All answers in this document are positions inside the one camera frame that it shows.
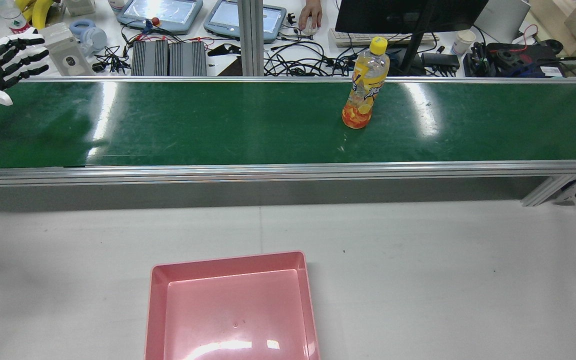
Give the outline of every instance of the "pink tray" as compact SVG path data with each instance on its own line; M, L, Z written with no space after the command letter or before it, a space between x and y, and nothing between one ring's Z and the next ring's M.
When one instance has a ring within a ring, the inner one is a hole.
M157 265L146 360L319 360L301 251Z

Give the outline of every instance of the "keyboard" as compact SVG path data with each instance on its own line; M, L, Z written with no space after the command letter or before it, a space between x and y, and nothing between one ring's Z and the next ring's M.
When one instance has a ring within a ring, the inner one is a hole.
M437 38L437 41L439 41L439 36L437 34L434 36ZM388 42L391 44L393 44L395 41L397 44L402 45L410 43L410 34L354 34L352 32L349 34L348 32L337 32L334 29L330 29L329 37L330 42L335 43L336 47L338 48L349 47L351 41L352 46L367 46L370 45L370 41L372 41L374 37L384 37L389 39ZM430 33L423 34L421 43L434 44L435 39Z

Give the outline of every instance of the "human hand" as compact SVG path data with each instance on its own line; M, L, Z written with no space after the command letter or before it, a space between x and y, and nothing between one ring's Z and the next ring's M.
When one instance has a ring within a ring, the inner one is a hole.
M322 27L322 16L322 0L306 0L306 6L303 7L299 15L299 29L306 29L308 17L312 17L313 27Z

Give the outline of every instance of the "computer mouse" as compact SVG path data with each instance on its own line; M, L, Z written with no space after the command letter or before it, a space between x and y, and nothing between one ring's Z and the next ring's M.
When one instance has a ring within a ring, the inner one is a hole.
M307 37L310 37L317 34L319 30L320 28L317 27L317 24L313 23L313 17L308 16L308 20L306 20L306 28L301 30L301 33Z

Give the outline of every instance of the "power adapter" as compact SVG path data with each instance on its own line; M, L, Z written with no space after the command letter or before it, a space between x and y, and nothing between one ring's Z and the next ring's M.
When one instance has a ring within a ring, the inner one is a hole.
M459 57L457 57L457 55L424 52L421 55L421 60L424 68L431 68L433 71L439 71L439 73L444 76L448 76L448 74L454 76L457 70L461 68Z

